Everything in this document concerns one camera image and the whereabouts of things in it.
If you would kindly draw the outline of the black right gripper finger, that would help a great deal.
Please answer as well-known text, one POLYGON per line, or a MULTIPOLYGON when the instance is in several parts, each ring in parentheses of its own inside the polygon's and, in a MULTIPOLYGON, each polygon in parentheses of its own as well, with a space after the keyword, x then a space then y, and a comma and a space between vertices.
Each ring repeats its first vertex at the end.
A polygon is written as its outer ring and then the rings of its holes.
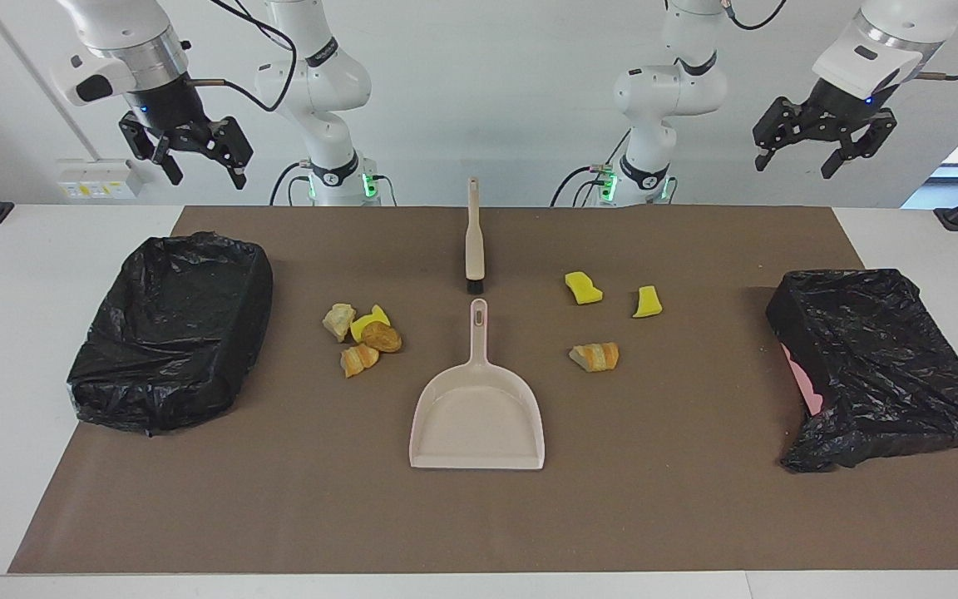
POLYGON ((133 156, 140 161, 149 161, 162 168, 163 173, 173 186, 178 186, 183 179, 183 173, 175 158, 170 154, 171 138, 167 134, 160 134, 157 143, 153 143, 150 133, 138 121, 136 114, 126 113, 119 119, 119 129, 125 137, 133 156))
POLYGON ((236 190, 244 189, 247 177, 244 173, 254 155, 244 135, 242 126, 232 116, 210 123, 210 159, 217 161, 228 171, 236 190))

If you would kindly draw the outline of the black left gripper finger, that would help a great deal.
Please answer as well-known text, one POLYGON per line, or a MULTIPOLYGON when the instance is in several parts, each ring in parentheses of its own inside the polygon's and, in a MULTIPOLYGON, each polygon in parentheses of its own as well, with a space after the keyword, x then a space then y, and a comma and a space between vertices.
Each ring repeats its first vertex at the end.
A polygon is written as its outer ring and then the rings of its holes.
POLYGON ((854 129, 847 122, 838 121, 820 125, 820 132, 828 134, 830 141, 837 142, 837 149, 822 163, 822 178, 832 178, 847 161, 871 158, 893 132, 897 120, 893 110, 879 110, 878 113, 867 118, 866 124, 867 128, 864 129, 862 136, 855 141, 852 139, 854 129))
POLYGON ((775 151, 783 147, 783 141, 792 135, 794 126, 794 103, 786 97, 777 97, 772 105, 753 126, 753 140, 758 148, 755 159, 757 171, 764 171, 775 151))

